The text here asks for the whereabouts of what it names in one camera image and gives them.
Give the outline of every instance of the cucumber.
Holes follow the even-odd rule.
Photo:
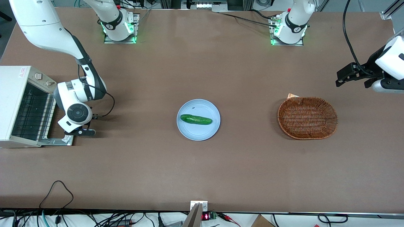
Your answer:
[[[212,119],[210,118],[204,118],[200,116],[194,116],[191,114],[183,114],[180,116],[181,120],[185,121],[186,123],[189,124],[203,124],[203,125],[208,125],[212,123]]]

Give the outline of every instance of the table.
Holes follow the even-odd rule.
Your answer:
[[[187,210],[190,200],[208,200],[222,211],[404,212],[403,96],[375,93],[363,81],[335,87],[336,72],[353,61],[342,13],[314,13],[305,45],[292,47],[271,46],[265,26],[182,10],[152,11],[137,44],[103,44],[91,9],[57,12],[116,107],[92,122],[95,137],[74,146],[2,149],[2,207],[37,207],[63,180],[74,194],[70,208]],[[378,13],[348,13],[347,30],[362,63],[393,35]],[[73,57],[33,46],[18,27],[1,64],[32,65],[57,82],[77,76]],[[289,92],[330,102],[336,133],[288,138],[276,114]],[[213,102],[222,119],[203,142],[182,136],[175,120],[196,98]],[[89,104],[101,114],[111,103]],[[69,198],[59,185],[44,206]]]

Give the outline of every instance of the light blue plate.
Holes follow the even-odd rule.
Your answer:
[[[191,114],[212,119],[209,125],[189,124],[181,120],[183,114]],[[178,111],[177,126],[179,131],[188,139],[202,141],[211,138],[219,129],[220,114],[213,103],[204,99],[194,99],[185,103]]]

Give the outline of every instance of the wicker basket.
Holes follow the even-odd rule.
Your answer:
[[[331,104],[317,97],[293,97],[278,110],[281,129],[295,139],[324,139],[337,129],[337,114]]]

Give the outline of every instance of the red digital display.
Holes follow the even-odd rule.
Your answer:
[[[206,213],[204,212],[204,213],[202,214],[201,220],[202,220],[202,221],[208,221],[208,220],[210,220],[209,212],[206,212]]]

